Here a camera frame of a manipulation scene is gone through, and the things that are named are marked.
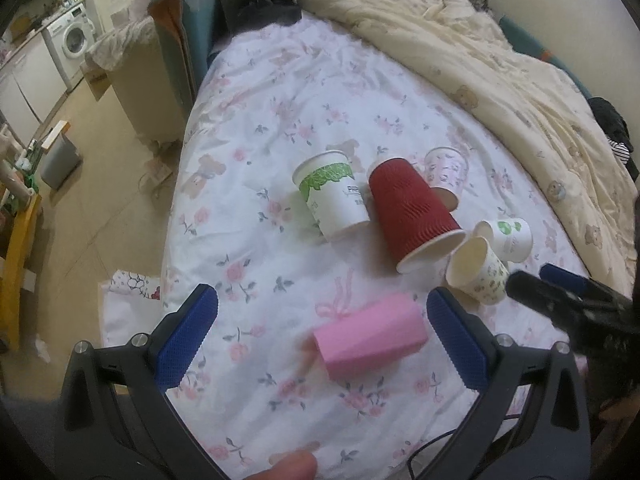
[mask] red corrugated cup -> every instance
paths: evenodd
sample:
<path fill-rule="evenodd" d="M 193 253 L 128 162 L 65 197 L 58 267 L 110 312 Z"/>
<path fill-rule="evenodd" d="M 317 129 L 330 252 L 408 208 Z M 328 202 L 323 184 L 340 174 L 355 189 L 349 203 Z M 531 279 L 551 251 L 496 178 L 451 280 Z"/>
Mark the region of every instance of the red corrugated cup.
<path fill-rule="evenodd" d="M 466 233 L 408 160 L 382 158 L 367 173 L 378 221 L 400 274 L 447 256 L 464 241 Z"/>

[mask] black cable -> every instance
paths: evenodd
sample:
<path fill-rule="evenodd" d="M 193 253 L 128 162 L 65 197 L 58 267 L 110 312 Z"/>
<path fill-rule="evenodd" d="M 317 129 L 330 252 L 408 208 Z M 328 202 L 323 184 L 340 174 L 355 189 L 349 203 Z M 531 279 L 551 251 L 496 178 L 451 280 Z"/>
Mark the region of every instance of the black cable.
<path fill-rule="evenodd" d="M 517 414 L 517 415 L 507 415 L 502 421 L 504 422 L 505 420 L 512 420 L 514 418 L 520 418 L 521 413 Z M 442 440 L 443 438 L 445 438 L 446 436 L 452 435 L 456 432 L 458 428 L 456 428 L 455 430 L 451 430 L 451 431 L 447 431 L 447 433 L 443 433 L 440 436 L 437 436 L 436 438 L 434 438 L 433 440 L 428 441 L 426 444 L 424 444 L 424 446 L 420 446 L 418 449 L 416 449 L 413 453 L 411 453 L 411 456 L 409 457 L 409 459 L 406 461 L 406 467 L 409 470 L 409 476 L 411 477 L 411 480 L 415 480 L 415 474 L 414 474 L 414 468 L 411 467 L 411 462 L 412 460 L 418 455 L 418 453 L 423 452 L 425 449 L 427 449 L 429 446 L 431 446 L 432 444 L 435 444 L 437 441 Z"/>

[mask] washing machine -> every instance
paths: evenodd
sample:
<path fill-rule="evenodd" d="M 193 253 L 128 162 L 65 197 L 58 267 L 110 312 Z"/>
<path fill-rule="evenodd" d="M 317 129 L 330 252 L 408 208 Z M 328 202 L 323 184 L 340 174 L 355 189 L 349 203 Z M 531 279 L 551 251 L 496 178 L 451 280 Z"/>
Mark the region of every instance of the washing machine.
<path fill-rule="evenodd" d="M 84 53 L 95 43 L 95 25 L 87 17 L 84 4 L 71 7 L 49 23 L 42 35 L 67 92 L 71 92 L 82 80 Z"/>

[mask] beige floor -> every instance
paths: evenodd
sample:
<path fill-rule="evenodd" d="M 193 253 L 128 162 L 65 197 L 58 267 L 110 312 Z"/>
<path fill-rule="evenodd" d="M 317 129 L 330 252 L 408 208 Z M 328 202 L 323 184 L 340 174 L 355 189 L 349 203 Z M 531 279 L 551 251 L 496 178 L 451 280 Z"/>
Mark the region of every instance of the beige floor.
<path fill-rule="evenodd" d="M 100 344 L 100 282 L 117 269 L 161 270 L 175 173 L 148 190 L 144 163 L 153 154 L 136 139 L 113 89 L 96 102 L 82 81 L 52 123 L 59 119 L 71 122 L 68 138 L 83 161 L 59 191 L 41 184 L 44 211 L 27 264 L 38 275 L 36 293 L 22 294 L 20 351 L 0 356 L 12 396 L 57 396 L 73 345 Z M 175 167 L 178 148 L 163 158 Z M 36 334 L 48 345 L 49 364 L 36 354 Z"/>

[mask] bed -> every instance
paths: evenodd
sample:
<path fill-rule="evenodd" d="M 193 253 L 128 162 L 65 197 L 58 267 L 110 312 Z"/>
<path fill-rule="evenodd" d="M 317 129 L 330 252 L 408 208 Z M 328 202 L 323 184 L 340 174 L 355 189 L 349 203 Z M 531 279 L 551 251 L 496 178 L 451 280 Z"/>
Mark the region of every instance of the bed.
<path fill-rule="evenodd" d="M 611 186 L 622 194 L 633 184 L 593 118 L 583 116 L 584 99 L 571 81 L 537 60 L 512 58 L 519 55 L 462 1 L 447 1 L 457 9 L 450 16 L 442 12 L 447 6 L 433 10 L 437 0 L 300 1 L 316 16 L 306 12 L 292 27 L 270 25 L 234 38 L 210 67 L 188 121 L 162 307 L 177 310 L 199 283 L 209 283 L 220 312 L 168 397 L 232 480 L 300 448 L 318 458 L 318 478 L 382 480 L 404 474 L 412 450 L 455 428 L 476 395 L 462 385 L 426 318 L 430 339 L 418 354 L 348 381 L 329 381 L 310 344 L 313 328 L 377 298 L 406 292 L 424 308 L 428 292 L 444 284 L 447 259 L 396 273 L 375 221 L 368 166 L 393 152 L 423 172 L 430 149 L 452 146 L 470 165 L 453 213 L 460 226 L 471 230 L 483 219 L 521 217 L 532 228 L 531 256 L 511 270 L 537 273 L 551 262 L 587 275 L 585 261 L 592 275 L 627 293 L 632 214 L 611 205 Z M 462 57 L 436 42 L 431 50 L 415 49 L 426 38 L 417 16 L 448 34 L 451 44 L 461 44 L 456 34 L 466 35 L 468 49 L 458 48 L 455 56 L 469 56 L 473 42 L 489 45 L 492 66 L 479 68 L 476 57 L 464 67 L 473 75 L 491 69 L 487 86 L 507 84 L 491 74 L 527 64 L 516 96 L 526 103 L 511 110 L 513 121 L 497 123 L 504 114 L 482 105 L 500 101 L 489 100 L 472 79 L 456 80 L 464 76 L 455 69 Z M 402 19 L 405 28 L 398 25 Z M 412 49 L 400 52 L 403 45 Z M 425 59 L 430 62 L 420 65 Z M 541 89 L 545 95 L 558 102 L 564 92 L 575 97 L 550 111 L 536 94 L 538 108 L 529 106 L 526 81 L 538 84 L 539 73 L 551 81 L 551 90 Z M 564 124 L 566 117 L 575 128 Z M 349 157 L 374 219 L 333 243 L 324 240 L 291 181 L 300 162 L 328 149 Z M 511 300 L 465 306 L 493 333 L 509 333 L 519 344 L 549 348 L 566 338 Z M 510 413 L 519 413 L 524 399 L 519 391 Z"/>

